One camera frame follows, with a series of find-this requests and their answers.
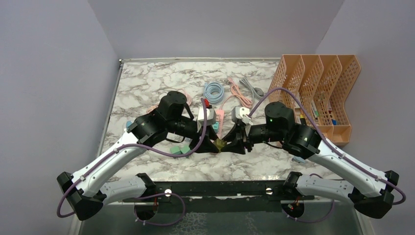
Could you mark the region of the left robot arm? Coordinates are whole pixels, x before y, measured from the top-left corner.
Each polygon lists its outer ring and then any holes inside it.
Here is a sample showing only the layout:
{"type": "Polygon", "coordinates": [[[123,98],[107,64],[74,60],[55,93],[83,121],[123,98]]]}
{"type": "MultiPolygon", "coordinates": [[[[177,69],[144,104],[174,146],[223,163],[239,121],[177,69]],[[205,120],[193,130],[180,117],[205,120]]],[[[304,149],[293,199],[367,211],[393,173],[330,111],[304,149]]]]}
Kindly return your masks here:
{"type": "Polygon", "coordinates": [[[105,205],[129,198],[148,201],[156,192],[155,183],[145,173],[128,180],[110,182],[110,178],[132,159],[146,151],[155,151],[155,145],[165,141],[168,134],[176,134],[191,140],[189,153],[218,153],[214,141],[217,135],[213,124],[216,112],[206,99],[195,117],[189,110],[186,96],[170,91],[161,98],[151,112],[137,117],[116,143],[80,170],[63,172],[57,177],[62,198],[56,210],[64,217],[61,208],[67,202],[72,213],[81,221],[96,215],[105,205]]]}

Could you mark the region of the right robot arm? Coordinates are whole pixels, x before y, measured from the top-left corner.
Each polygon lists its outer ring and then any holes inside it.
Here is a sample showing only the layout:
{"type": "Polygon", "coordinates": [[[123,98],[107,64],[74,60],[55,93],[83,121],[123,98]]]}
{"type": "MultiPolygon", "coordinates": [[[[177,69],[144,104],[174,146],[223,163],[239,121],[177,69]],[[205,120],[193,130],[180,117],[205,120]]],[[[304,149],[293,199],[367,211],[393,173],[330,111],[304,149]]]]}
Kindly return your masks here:
{"type": "Polygon", "coordinates": [[[224,137],[222,151],[245,154],[255,144],[279,141],[289,154],[322,165],[340,177],[328,180],[290,172],[279,189],[286,198],[319,196],[343,201],[375,219],[383,218],[392,208],[392,191],[399,180],[396,172],[383,172],[355,160],[316,129],[296,123],[293,110],[281,102],[267,104],[264,113],[264,124],[249,125],[245,110],[234,109],[234,126],[224,137]]]}

